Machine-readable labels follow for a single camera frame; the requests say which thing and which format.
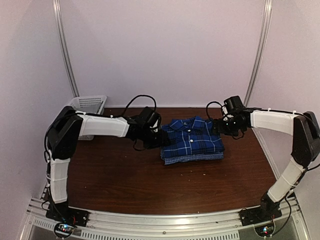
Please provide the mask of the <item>blue gingham shirt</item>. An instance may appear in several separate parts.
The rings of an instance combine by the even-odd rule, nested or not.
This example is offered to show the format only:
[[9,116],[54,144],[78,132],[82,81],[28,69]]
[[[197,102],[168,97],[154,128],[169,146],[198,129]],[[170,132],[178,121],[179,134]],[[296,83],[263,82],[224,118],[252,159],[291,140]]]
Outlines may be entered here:
[[165,154],[161,152],[160,158],[164,161],[165,165],[172,165],[176,163],[186,163],[186,162],[194,162],[194,161],[221,160],[224,158],[224,153],[223,152],[216,152],[216,153],[210,153],[210,154],[200,153],[200,154],[166,157]]

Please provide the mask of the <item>dark blue plaid shirt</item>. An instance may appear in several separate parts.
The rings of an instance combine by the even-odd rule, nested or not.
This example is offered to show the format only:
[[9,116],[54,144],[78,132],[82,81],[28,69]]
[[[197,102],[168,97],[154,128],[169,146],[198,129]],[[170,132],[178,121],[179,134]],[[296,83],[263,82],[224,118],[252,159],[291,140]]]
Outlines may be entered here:
[[213,134],[213,123],[209,119],[200,116],[173,119],[161,128],[167,132],[170,140],[170,145],[160,150],[165,157],[224,153],[222,139],[219,134]]

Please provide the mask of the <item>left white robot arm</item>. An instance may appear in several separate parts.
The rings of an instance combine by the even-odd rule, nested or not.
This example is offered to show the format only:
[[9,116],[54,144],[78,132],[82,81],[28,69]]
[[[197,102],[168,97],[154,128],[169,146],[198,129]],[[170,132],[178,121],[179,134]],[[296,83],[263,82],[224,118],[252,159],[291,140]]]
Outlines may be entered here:
[[135,116],[110,115],[77,111],[65,106],[44,137],[44,156],[49,202],[53,215],[61,222],[72,218],[68,205],[67,181],[71,158],[81,136],[112,136],[142,141],[144,149],[170,145],[168,133],[161,129],[162,117],[155,109],[145,107]]

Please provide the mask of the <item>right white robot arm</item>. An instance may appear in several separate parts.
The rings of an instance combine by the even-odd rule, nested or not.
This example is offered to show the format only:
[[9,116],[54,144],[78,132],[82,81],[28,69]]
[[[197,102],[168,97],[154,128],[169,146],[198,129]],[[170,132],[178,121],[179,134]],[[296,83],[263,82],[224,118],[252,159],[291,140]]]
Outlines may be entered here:
[[282,165],[282,173],[275,183],[261,197],[260,205],[247,213],[256,214],[259,220],[266,221],[275,215],[279,204],[298,186],[311,163],[320,154],[320,127],[312,111],[275,110],[272,108],[244,106],[238,95],[231,96],[220,105],[221,117],[213,120],[214,134],[240,139],[248,129],[257,133],[274,133],[287,143],[276,140],[278,149],[287,152],[282,156],[288,160]]

